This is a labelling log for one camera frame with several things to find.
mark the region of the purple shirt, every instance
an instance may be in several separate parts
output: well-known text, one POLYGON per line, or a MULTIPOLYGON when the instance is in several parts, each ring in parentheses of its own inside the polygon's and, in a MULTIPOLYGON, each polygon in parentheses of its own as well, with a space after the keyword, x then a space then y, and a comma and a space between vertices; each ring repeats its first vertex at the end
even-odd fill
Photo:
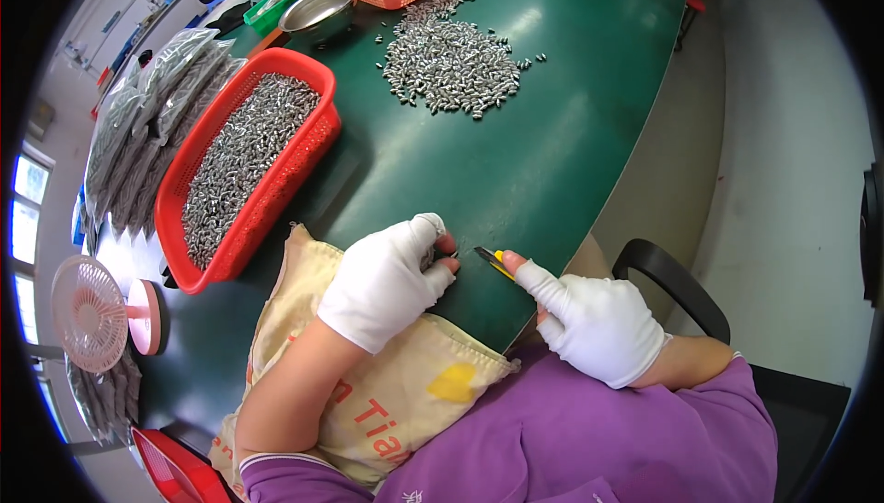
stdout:
POLYGON ((738 354, 691 390, 612 390, 543 348, 394 470, 378 495, 308 455, 240 465, 252 503, 771 501, 777 440, 738 354))

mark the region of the fan base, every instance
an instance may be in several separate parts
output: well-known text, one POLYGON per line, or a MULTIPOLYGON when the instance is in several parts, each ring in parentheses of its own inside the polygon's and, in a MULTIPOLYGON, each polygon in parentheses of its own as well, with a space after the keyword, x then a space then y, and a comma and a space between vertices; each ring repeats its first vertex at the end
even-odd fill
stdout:
POLYGON ((126 311, 135 347, 141 354, 156 354, 160 347, 160 305, 157 289, 149 280, 136 278, 132 281, 126 311))

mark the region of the sleeve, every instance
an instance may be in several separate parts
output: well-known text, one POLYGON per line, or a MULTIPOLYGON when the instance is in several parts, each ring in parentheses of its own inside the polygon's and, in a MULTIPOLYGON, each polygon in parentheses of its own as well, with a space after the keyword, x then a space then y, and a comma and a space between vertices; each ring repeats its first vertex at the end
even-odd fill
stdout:
POLYGON ((679 398, 703 422, 709 443, 717 448, 721 465, 735 482, 754 486, 774 497, 777 438, 774 422, 755 392, 752 369, 739 353, 718 376, 679 398))
POLYGON ((239 474, 253 503, 363 503, 374 499, 337 468, 305 453, 256 453, 239 464, 239 474))

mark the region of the white glove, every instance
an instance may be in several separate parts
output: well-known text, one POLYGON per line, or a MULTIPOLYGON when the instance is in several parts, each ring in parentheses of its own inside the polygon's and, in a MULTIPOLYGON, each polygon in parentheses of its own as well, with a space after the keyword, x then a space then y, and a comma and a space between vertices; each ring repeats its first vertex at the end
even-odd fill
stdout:
POLYGON ((529 260, 515 282, 550 312, 537 325, 550 350, 614 389, 645 374, 672 338, 628 280, 556 278, 529 260))
POLYGON ((348 341, 377 354, 454 282, 440 262, 421 272, 422 259, 445 233, 435 213, 419 213, 357 241, 344 252, 316 315, 348 341))

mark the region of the window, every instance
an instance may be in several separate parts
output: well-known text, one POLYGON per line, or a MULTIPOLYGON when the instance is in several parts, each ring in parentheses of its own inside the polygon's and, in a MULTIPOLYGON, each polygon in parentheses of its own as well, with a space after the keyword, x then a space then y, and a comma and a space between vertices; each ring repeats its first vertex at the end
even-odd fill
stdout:
MULTIPOLYGON (((34 299, 35 261, 37 257, 37 223, 40 206, 49 184, 51 166, 40 159, 39 153, 28 144, 18 156, 15 181, 12 184, 12 274, 15 277, 15 293, 18 299, 18 315, 25 341, 38 344, 37 320, 34 299)), ((61 421, 58 420, 52 387, 45 376, 42 362, 34 359, 34 372, 46 400, 46 406, 55 422, 58 434, 66 439, 61 421)))
POLYGON ((40 204, 49 179, 49 168, 27 156, 18 157, 12 201, 12 257, 31 266, 36 259, 40 204))
POLYGON ((50 415, 52 416, 52 422, 56 425, 56 430, 58 431, 58 436, 67 441, 67 436, 64 434, 64 428, 61 425, 61 421, 58 419, 58 411, 56 410, 55 398, 52 396, 52 387, 50 386, 50 381, 46 378, 39 378, 38 382, 40 383, 40 391, 43 392, 43 399, 46 400, 46 407, 50 409, 50 415))
POLYGON ((15 292, 18 296, 18 314, 25 331, 25 340, 37 343, 37 320, 34 311, 34 282, 23 275, 15 275, 15 292))

